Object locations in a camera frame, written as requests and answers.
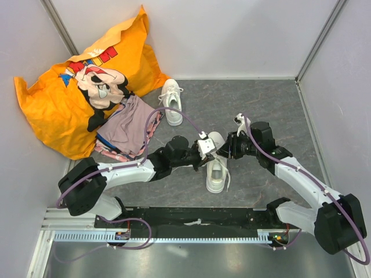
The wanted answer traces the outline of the orange cartoon print bag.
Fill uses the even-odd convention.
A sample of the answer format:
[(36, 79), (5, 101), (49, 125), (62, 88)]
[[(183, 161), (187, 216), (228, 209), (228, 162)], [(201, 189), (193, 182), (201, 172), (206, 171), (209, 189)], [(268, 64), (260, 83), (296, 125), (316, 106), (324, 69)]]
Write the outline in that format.
[(16, 77), (17, 100), (36, 137), (69, 159), (88, 157), (97, 129), (125, 97), (145, 96), (168, 78), (146, 44), (149, 30), (140, 9), (82, 54), (53, 65), (32, 86)]

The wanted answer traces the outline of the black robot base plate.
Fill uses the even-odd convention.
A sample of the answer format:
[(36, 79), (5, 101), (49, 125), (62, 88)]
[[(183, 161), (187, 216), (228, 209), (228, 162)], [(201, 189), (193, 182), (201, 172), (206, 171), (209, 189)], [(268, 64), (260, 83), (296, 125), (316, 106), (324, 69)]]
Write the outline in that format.
[[(127, 207), (121, 218), (143, 219), (152, 236), (159, 237), (253, 236), (258, 230), (286, 230), (286, 224), (264, 208)], [(198, 218), (210, 225), (184, 225)]]

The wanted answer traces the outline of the white tape scrap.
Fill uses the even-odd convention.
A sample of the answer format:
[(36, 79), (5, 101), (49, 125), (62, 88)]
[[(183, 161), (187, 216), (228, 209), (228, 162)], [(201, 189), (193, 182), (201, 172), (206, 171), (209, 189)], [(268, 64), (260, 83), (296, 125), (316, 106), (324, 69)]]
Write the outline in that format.
[(210, 223), (204, 223), (200, 218), (198, 218), (196, 221), (185, 222), (184, 225), (186, 225), (186, 226), (194, 226), (194, 225), (207, 226), (207, 225), (210, 225)]

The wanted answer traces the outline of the white sneaker with laces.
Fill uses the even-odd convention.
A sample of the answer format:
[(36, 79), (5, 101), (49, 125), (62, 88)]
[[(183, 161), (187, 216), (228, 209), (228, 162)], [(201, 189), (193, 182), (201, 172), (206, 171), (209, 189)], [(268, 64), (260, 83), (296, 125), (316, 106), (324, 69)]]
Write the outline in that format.
[(231, 183), (231, 174), (227, 168), (227, 158), (216, 153), (224, 145), (225, 140), (216, 131), (209, 133), (209, 138), (213, 140), (216, 150), (212, 152), (214, 159), (206, 164), (206, 189), (211, 193), (220, 193), (226, 185), (228, 191)]

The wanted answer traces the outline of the pink patterned cloth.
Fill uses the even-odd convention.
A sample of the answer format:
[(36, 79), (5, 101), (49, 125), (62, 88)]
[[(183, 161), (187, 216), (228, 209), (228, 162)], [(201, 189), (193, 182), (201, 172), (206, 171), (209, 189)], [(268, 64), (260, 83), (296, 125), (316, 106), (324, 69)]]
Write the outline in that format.
[(119, 162), (136, 160), (144, 152), (163, 114), (138, 96), (121, 101), (118, 109), (98, 129), (94, 150)]

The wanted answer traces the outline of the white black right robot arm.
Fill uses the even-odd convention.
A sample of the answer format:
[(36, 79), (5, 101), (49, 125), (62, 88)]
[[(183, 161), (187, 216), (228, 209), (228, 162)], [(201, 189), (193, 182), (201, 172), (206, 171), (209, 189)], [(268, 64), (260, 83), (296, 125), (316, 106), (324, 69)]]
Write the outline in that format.
[(217, 154), (227, 159), (254, 156), (259, 165), (286, 182), (308, 204), (299, 206), (288, 198), (268, 204), (266, 223), (272, 228), (293, 225), (312, 234), (329, 254), (360, 243), (367, 237), (361, 204), (352, 194), (342, 195), (309, 173), (286, 148), (276, 144), (267, 122), (254, 122), (239, 114), (238, 130), (230, 132)]

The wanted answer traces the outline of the white tied sneaker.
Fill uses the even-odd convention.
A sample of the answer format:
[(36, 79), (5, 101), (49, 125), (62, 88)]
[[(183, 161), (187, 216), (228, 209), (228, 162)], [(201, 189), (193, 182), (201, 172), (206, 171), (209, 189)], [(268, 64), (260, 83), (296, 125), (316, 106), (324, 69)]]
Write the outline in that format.
[(180, 95), (183, 88), (174, 79), (168, 79), (162, 86), (161, 94), (158, 96), (159, 103), (171, 109), (165, 110), (166, 120), (170, 126), (182, 124), (183, 116), (177, 111), (182, 111)]

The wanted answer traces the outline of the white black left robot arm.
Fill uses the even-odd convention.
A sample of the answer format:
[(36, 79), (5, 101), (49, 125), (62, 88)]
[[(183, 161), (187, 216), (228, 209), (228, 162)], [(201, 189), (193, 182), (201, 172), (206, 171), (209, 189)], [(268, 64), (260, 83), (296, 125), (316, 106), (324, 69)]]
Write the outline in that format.
[(173, 137), (164, 147), (145, 159), (121, 163), (97, 163), (92, 157), (82, 159), (58, 183), (61, 200), (72, 217), (92, 213), (115, 228), (127, 222), (122, 201), (109, 197), (106, 190), (133, 182), (151, 182), (171, 175), (178, 167), (199, 167), (214, 159), (214, 141), (206, 136), (189, 146), (182, 136)]

